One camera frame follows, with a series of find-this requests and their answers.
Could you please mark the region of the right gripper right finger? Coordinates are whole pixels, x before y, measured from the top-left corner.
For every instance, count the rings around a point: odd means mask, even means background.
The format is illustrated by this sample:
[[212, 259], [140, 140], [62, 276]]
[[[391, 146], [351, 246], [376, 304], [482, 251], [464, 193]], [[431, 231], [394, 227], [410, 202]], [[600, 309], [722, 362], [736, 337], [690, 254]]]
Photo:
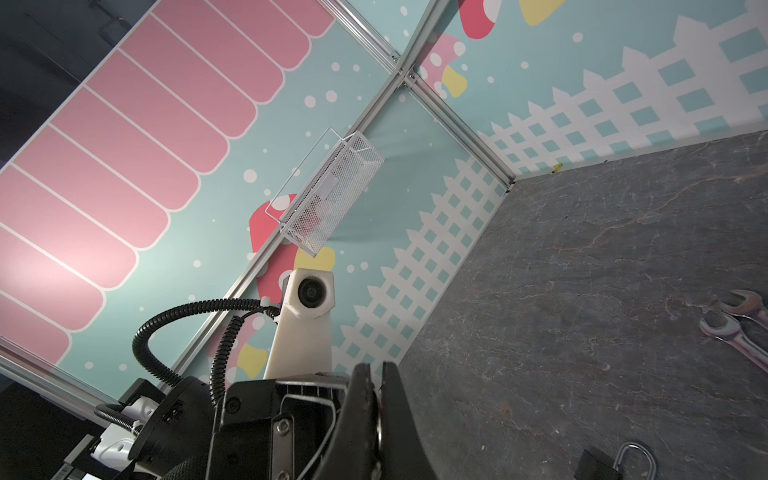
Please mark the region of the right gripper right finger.
[[397, 368], [384, 362], [380, 388], [382, 478], [393, 480], [437, 478], [424, 451]]

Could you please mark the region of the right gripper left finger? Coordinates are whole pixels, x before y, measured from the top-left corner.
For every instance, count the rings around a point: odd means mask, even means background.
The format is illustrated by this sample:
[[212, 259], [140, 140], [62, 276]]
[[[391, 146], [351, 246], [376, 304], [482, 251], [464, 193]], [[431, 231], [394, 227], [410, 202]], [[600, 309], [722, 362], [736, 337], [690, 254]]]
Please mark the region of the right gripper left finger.
[[377, 463], [378, 399], [370, 365], [354, 367], [330, 444], [314, 479], [370, 479]]

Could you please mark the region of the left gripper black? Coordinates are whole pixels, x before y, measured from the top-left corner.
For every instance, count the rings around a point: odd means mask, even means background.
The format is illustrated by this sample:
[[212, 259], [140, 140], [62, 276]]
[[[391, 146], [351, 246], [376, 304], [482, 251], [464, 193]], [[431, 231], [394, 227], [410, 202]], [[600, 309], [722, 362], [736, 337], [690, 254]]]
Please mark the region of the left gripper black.
[[310, 479], [349, 384], [321, 373], [232, 384], [215, 409], [208, 479]]

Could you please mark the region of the black padlock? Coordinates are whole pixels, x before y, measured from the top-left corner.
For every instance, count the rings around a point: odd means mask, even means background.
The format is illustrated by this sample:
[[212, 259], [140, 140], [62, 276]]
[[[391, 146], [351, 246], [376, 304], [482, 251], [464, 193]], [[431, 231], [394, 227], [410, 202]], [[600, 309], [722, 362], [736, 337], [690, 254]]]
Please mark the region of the black padlock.
[[637, 441], [628, 441], [622, 444], [611, 461], [608, 461], [608, 456], [605, 453], [597, 449], [583, 450], [573, 478], [576, 480], [623, 479], [624, 463], [631, 451], [641, 453], [647, 460], [647, 479], [656, 479], [658, 475], [657, 459], [646, 445]]

